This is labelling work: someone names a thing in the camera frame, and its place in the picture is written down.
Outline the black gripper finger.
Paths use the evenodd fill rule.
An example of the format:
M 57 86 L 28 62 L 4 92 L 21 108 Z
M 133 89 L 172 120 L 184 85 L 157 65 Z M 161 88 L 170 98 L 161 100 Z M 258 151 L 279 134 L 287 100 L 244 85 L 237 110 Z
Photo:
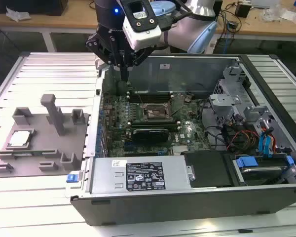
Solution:
M 119 70 L 121 80 L 125 80 L 124 62 L 116 36 L 109 34 L 102 37 L 100 34 L 93 34 L 88 39 L 86 46 L 104 63 Z
M 154 47 L 148 47 L 135 51 L 130 47 L 130 45 L 127 45 L 124 49 L 124 80 L 128 80 L 128 69 L 130 67 L 140 65 L 148 56 L 152 54 L 153 51 Z

